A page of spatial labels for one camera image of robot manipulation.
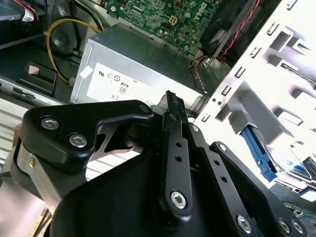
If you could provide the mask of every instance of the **grey metal surface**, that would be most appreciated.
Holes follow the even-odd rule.
[[[229,116],[229,122],[236,135],[239,135],[248,125],[256,127],[251,116],[243,110],[237,110],[232,112]]]
[[[69,176],[56,169],[52,170],[50,165],[29,153],[23,145],[19,149],[17,164],[30,176],[51,214],[54,214],[66,194],[86,182],[84,171]]]
[[[210,119],[208,119],[206,123],[211,123],[211,119],[217,116],[243,81],[255,76],[255,73],[253,73],[253,67],[258,64],[262,64],[263,54],[277,38],[281,29],[283,29],[285,22],[288,20],[289,13],[292,11],[292,9],[288,10],[288,6],[291,4],[292,3],[283,0],[277,6],[260,32],[231,70],[229,67],[222,68],[222,64],[217,60],[212,61],[209,67],[214,74],[218,75],[217,78],[220,84],[211,95],[209,103],[207,103],[203,111],[195,120],[196,125],[199,126],[204,123],[202,120],[205,115],[210,115]],[[278,25],[276,30],[272,34],[268,34],[270,28],[276,25]]]
[[[277,120],[253,91],[248,91],[240,102],[260,130],[268,146],[282,149],[293,143],[293,134]]]
[[[191,108],[196,99],[207,94],[207,88],[206,92],[198,89],[185,56],[149,40],[122,24],[116,24],[88,41],[79,74],[87,66],[95,69],[97,63],[146,85],[142,91],[144,94],[135,95],[133,99],[145,100],[146,96],[155,95],[154,101],[150,102],[156,104],[166,90],[172,90],[184,99],[187,108]],[[77,76],[71,101],[98,101],[87,96],[92,77],[92,73],[85,79]],[[107,98],[104,97],[103,100],[113,100],[113,96],[115,99],[117,92],[107,91]]]
[[[0,236],[28,237],[45,203],[14,183],[11,177],[0,178]]]

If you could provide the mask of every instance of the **green circuit board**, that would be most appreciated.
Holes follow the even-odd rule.
[[[218,0],[109,0],[106,9],[195,55],[199,39],[218,5]]]

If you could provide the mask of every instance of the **capacitor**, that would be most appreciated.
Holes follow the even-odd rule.
[[[187,12],[186,14],[184,14],[184,16],[185,16],[187,19],[189,19],[189,18],[191,18],[191,13]]]
[[[192,2],[190,3],[190,7],[194,8],[194,7],[196,7],[196,6],[197,6],[197,3],[196,3],[195,1],[192,1]]]

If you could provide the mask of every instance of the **silver screw head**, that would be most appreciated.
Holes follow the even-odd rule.
[[[289,228],[289,226],[283,220],[279,219],[278,222],[280,223],[282,228],[285,230],[285,232],[287,232],[287,233],[291,232],[291,229]]]
[[[44,118],[41,120],[40,124],[43,128],[48,130],[55,130],[59,127],[59,122],[54,118]]]
[[[74,147],[82,148],[87,145],[87,139],[80,134],[73,134],[69,138],[69,142]]]
[[[191,127],[193,128],[193,130],[194,130],[195,132],[198,132],[198,131],[199,131],[198,127],[195,126],[193,123],[191,123]]]
[[[241,227],[241,229],[243,231],[245,231],[247,234],[250,234],[251,233],[251,225],[250,223],[247,221],[246,218],[244,218],[243,216],[241,215],[238,215],[237,216],[237,222],[238,222],[238,225]]]
[[[222,144],[219,144],[219,148],[224,152],[227,151],[226,147]]]
[[[173,191],[171,193],[171,201],[179,209],[183,209],[187,205],[187,201],[186,201],[185,197],[178,191]]]
[[[291,222],[292,222],[294,228],[295,228],[299,233],[302,234],[302,233],[303,233],[302,227],[301,227],[296,221],[294,221],[293,219],[291,220]]]

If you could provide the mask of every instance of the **slot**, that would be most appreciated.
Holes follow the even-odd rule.
[[[240,78],[244,71],[246,71],[246,68],[240,67],[238,72],[235,74],[235,77]]]
[[[294,2],[293,2],[292,4],[287,4],[287,5],[286,5],[286,6],[287,6],[286,9],[287,9],[288,11],[292,10],[292,8],[293,8],[294,5],[297,3],[297,1],[298,1],[298,0],[294,0]]]
[[[274,21],[274,23],[270,26],[270,28],[267,31],[267,35],[271,36],[273,35],[273,33],[277,30],[278,26],[280,24],[278,24],[277,22]]]
[[[251,58],[255,58],[258,55],[258,53],[260,52],[261,49],[262,49],[261,47],[259,48],[259,47],[256,46],[253,49],[253,51],[251,52],[250,57]]]
[[[206,115],[202,118],[202,122],[206,122],[206,121],[209,119],[210,116],[211,116],[211,115],[206,114]]]
[[[231,87],[228,88],[228,85],[224,88],[224,90],[222,91],[222,95],[227,96],[228,93],[231,91]]]

